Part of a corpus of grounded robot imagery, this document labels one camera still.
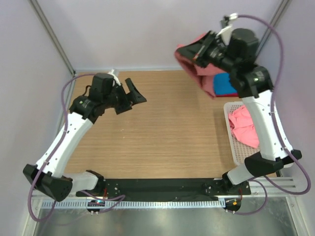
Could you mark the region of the salmon pink t-shirt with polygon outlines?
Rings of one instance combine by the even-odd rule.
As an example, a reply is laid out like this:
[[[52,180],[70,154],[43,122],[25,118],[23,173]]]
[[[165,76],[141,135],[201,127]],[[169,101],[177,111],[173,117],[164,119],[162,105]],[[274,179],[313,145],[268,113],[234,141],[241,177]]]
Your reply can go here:
[[[184,46],[184,44],[177,45],[174,52],[175,59],[188,76],[197,83],[198,87],[202,91],[204,91],[210,98],[215,98],[216,95],[213,88],[214,76],[226,72],[213,66],[212,64],[208,65],[206,68],[193,64],[177,52],[177,49],[181,46]]]

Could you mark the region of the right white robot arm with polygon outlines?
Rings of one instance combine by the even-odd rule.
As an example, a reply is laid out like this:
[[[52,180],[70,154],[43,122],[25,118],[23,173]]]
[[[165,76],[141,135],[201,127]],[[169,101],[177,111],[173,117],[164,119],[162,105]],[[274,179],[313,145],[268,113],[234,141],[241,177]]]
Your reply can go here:
[[[227,72],[229,82],[237,91],[252,118],[260,151],[245,158],[243,164],[222,175],[222,190],[228,195],[239,190],[240,185],[254,177],[275,173],[302,157],[288,141],[280,142],[273,126],[276,115],[271,105],[274,86],[268,70],[255,63],[259,40],[250,29],[232,31],[229,43],[213,31],[176,52],[193,65],[205,68],[209,64]]]

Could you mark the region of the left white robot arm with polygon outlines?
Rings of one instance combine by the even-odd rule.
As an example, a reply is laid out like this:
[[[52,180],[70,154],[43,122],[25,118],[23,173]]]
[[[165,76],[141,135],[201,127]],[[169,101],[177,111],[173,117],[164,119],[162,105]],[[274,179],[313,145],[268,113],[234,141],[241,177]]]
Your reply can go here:
[[[84,190],[94,197],[104,192],[101,174],[87,170],[66,175],[66,165],[83,136],[105,110],[113,108],[119,115],[147,101],[130,78],[125,80],[129,89],[125,92],[114,71],[92,74],[92,78],[84,94],[75,98],[70,107],[63,106],[65,123],[44,155],[34,165],[27,164],[23,169],[32,189],[57,202],[72,192]]]

